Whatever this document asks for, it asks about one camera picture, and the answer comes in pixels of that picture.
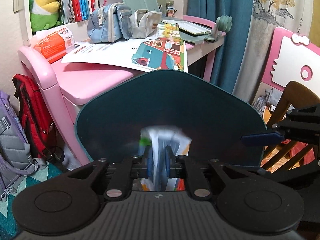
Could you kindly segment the white green snack bag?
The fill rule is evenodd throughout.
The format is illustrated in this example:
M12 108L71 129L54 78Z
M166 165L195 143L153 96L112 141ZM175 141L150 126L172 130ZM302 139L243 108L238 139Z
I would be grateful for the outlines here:
M183 191L183 179L169 178L169 157L165 153L170 147L173 155L188 155L191 139L180 128L174 126L149 126L140 132L138 154L143 155L146 147L148 152L148 178L136 179L133 189L138 191Z

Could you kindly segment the dark teal trash bin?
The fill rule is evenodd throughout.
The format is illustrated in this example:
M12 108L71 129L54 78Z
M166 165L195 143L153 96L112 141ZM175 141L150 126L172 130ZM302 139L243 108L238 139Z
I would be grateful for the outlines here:
M262 117L248 103L211 83L176 70L137 76L100 94L82 107L75 134L93 160L118 163L138 151L140 132L173 126L191 139L189 155L259 166L264 148L235 150L240 137L263 132Z

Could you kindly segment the pink white board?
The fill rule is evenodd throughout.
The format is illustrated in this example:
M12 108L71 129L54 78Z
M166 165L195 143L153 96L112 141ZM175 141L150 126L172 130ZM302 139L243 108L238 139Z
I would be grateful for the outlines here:
M276 27L261 81L280 91L296 81L319 95L319 47L305 35Z

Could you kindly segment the red black backpack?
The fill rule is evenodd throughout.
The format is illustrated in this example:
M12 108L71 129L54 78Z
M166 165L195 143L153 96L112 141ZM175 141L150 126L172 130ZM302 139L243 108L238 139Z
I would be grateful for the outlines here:
M12 78L19 100L19 119L30 144L31 155L49 162L62 162L63 150L57 145L56 127L38 85L26 75Z

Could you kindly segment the purple grey backpack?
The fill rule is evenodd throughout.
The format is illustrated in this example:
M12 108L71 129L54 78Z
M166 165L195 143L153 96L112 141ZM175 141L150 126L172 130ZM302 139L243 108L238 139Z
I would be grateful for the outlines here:
M1 91L1 201L17 192L24 177L45 167L45 160L31 156L30 144L10 104L10 96Z

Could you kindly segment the pink desk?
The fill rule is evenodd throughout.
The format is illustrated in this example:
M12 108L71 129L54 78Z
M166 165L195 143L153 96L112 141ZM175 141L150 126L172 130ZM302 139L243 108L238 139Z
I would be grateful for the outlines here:
M216 49L223 45L225 33L214 41L201 39L195 44L185 43L188 66L207 57L204 80L209 81ZM20 62L37 83L44 102L64 142L81 165L89 163L78 143L74 123L81 107L99 94L142 74L143 71L96 63L63 63L62 59L49 63L29 46L18 50Z

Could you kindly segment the colourful picture book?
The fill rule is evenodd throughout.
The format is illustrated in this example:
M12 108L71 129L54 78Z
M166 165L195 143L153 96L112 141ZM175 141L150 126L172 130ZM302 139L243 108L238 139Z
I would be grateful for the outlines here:
M106 64L143 72L157 69L188 71L185 41L175 22L161 23L155 33L145 39L97 44L81 42L61 62Z

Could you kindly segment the printed tree curtain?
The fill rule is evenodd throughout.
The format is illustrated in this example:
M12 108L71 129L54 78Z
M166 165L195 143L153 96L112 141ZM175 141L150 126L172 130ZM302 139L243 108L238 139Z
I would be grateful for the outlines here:
M283 90L291 73L276 65L291 46L319 48L319 0L253 0L244 57L233 89L252 103L263 88Z

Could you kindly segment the blue curtain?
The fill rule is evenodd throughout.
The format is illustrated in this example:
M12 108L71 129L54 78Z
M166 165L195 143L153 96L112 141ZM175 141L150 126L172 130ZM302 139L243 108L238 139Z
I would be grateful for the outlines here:
M188 0L187 15L217 23L212 36L225 41L217 49L210 82L232 92L245 53L253 0Z

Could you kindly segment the grey pencil case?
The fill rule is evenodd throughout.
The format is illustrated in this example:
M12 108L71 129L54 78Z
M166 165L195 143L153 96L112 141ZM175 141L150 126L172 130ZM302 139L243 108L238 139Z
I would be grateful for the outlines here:
M162 21L162 13L138 9L130 16L131 34L133 38L146 38L153 33Z

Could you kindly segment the orange tissue pack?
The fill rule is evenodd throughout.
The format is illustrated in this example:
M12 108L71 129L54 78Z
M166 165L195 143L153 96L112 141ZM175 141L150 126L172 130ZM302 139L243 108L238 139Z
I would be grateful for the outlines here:
M74 48L74 36L67 27L47 35L33 46L49 63L62 59Z

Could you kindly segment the blue pencil case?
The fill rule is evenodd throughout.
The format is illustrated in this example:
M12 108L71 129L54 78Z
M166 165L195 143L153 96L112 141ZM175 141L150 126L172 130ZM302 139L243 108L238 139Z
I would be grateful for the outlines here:
M87 35L92 43L113 43L132 36L130 16L132 11L124 3L112 3L92 12Z

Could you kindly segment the yellow green plush toy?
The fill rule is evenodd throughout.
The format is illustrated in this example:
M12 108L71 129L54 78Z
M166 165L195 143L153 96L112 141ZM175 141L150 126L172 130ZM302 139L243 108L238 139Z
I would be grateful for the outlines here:
M60 25L58 0L29 0L32 32L48 30Z

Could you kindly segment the white wall socket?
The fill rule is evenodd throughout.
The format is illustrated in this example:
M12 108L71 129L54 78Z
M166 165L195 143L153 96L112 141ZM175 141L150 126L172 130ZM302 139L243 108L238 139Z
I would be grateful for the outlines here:
M20 11L20 0L12 0L13 12L17 13Z

